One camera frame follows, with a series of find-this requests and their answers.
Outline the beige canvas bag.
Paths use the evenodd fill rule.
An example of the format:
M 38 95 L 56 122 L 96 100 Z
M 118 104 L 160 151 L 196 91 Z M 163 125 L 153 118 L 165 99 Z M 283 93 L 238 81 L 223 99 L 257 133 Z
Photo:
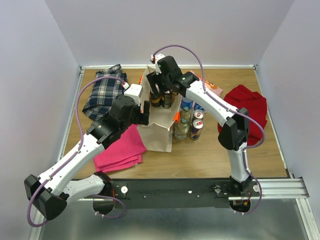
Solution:
M 172 97 L 172 105 L 165 109 L 162 106 L 149 108 L 149 124 L 138 125 L 137 130 L 141 140 L 148 151 L 172 151 L 173 126 L 175 116 L 180 111 L 181 95 Z

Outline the green cap glass bottle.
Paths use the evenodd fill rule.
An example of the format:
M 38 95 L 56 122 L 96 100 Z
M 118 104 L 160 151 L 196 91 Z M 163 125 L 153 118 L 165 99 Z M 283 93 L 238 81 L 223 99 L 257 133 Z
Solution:
M 180 119 L 185 119 L 188 124 L 190 124 L 192 115 L 190 108 L 185 106 L 180 112 Z
M 174 136 L 178 140 L 184 140 L 187 137 L 188 132 L 189 123 L 185 118 L 182 118 L 175 126 Z

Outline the blue cap bottle from bag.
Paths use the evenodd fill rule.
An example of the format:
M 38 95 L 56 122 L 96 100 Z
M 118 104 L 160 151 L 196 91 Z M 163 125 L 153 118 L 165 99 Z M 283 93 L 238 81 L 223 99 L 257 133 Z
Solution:
M 193 105 L 193 110 L 194 111 L 201 110 L 201 111 L 205 112 L 205 109 L 202 106 L 200 106 L 198 103 L 196 103 L 196 102 Z

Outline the red top can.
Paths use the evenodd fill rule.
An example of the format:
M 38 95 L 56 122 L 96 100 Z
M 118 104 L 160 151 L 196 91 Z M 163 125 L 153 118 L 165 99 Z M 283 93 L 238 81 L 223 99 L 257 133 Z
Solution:
M 191 124 L 190 138 L 192 140 L 198 140 L 201 135 L 201 131 L 203 127 L 204 127 L 204 123 L 201 119 L 194 120 Z
M 192 122 L 195 120 L 203 120 L 205 117 L 205 113 L 201 109 L 196 109 L 192 115 Z

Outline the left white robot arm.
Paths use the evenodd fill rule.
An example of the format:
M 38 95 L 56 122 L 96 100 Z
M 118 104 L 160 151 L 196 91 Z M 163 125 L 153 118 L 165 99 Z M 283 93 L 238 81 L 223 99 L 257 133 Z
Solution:
M 70 181 L 89 160 L 118 141 L 131 125 L 148 125 L 149 116 L 148 100 L 137 104 L 130 96 L 118 96 L 113 101 L 110 111 L 91 124 L 72 150 L 39 176 L 30 174 L 24 180 L 29 201 L 27 212 L 35 207 L 44 216 L 45 221 L 51 221 L 73 200 L 90 195 L 107 197 L 111 185 L 110 178 L 104 173 L 96 172 L 80 181 L 74 188 L 70 186 Z

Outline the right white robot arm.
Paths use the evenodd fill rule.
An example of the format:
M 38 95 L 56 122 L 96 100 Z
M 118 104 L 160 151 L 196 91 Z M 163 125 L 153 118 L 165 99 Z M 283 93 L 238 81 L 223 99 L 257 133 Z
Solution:
M 172 56 L 152 55 L 150 61 L 155 65 L 155 71 L 147 75 L 152 85 L 194 101 L 222 127 L 218 141 L 228 152 L 231 166 L 229 189 L 236 196 L 243 195 L 252 181 L 246 153 L 250 128 L 248 110 L 238 109 L 216 94 L 210 94 L 203 81 L 190 71 L 183 73 Z

